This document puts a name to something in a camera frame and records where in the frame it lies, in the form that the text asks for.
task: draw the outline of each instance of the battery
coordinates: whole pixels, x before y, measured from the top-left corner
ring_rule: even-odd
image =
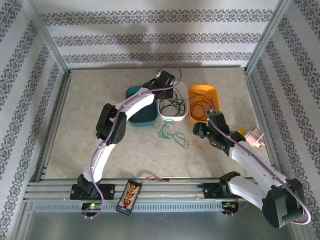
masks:
[[[141,186],[141,183],[128,180],[115,210],[129,216],[135,205]]]

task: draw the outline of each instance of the plastic bin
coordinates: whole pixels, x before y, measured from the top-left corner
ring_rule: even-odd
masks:
[[[138,92],[141,87],[142,86],[132,86],[128,88],[125,92],[125,99]],[[132,117],[129,118],[129,122],[134,127],[146,127],[155,124],[157,117],[157,104],[153,102],[132,115]]]
[[[160,113],[160,107],[161,107],[161,105],[163,103],[160,103],[160,100],[158,100],[157,101],[157,110],[158,110],[158,114],[159,114],[159,116],[161,117],[162,120],[174,120],[174,121],[178,122],[178,121],[182,121],[188,115],[188,112],[189,112],[189,99],[188,99],[188,88],[187,88],[187,85],[184,82],[180,82],[175,88],[180,92],[181,97],[182,97],[182,99],[184,101],[185,113],[183,115],[181,115],[181,116],[175,116],[178,110],[174,106],[167,106],[162,110],[162,114],[161,114]],[[166,99],[164,99],[163,101],[164,101],[165,105],[170,103]]]
[[[190,108],[191,104],[193,104],[194,102],[200,101],[202,99],[201,96],[195,96],[193,98],[190,98],[193,96],[192,93],[199,93],[199,94],[203,94],[204,96],[206,96],[209,99],[212,98],[212,102],[213,102],[213,105],[215,106],[215,109],[217,111],[219,111],[220,107],[219,107],[219,101],[218,101],[218,93],[217,93],[217,90],[213,86],[211,86],[211,85],[192,85],[191,87],[189,87],[189,89],[188,89],[189,108]],[[202,116],[204,114],[204,110],[200,106],[194,107],[193,114],[196,116]],[[202,123],[207,122],[207,119],[204,119],[203,121],[194,119],[191,116],[190,109],[189,109],[189,118],[190,118],[190,122],[193,124],[198,123],[198,122],[202,122]]]

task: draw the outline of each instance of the green string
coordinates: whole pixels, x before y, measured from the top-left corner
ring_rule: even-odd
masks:
[[[181,136],[183,136],[185,134],[183,132],[179,132],[180,128],[177,131],[175,131],[175,133],[173,133],[173,134],[171,134],[168,131],[166,131],[166,128],[170,128],[171,125],[175,125],[175,124],[176,124],[176,122],[173,119],[171,119],[171,120],[166,119],[164,121],[163,126],[160,129],[160,131],[157,131],[156,133],[159,135],[159,138],[174,139],[184,149],[189,148],[189,141],[185,140],[184,138],[181,137]],[[181,139],[182,141],[187,143],[187,146],[182,145],[176,138]]]

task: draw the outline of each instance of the pink object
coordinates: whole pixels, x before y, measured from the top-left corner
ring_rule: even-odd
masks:
[[[255,127],[251,131],[248,131],[244,135],[244,137],[245,137],[245,140],[250,144],[250,146],[261,148],[262,146],[265,145],[265,142],[262,139],[264,135],[265,134],[259,128]]]

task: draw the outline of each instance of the patterned wallpaper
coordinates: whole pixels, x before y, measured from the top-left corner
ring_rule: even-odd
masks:
[[[278,0],[36,0],[69,68],[245,66]]]
[[[0,240],[10,239],[62,71],[18,0],[0,0]]]
[[[251,73],[282,171],[299,179],[320,239],[320,7],[295,0]]]

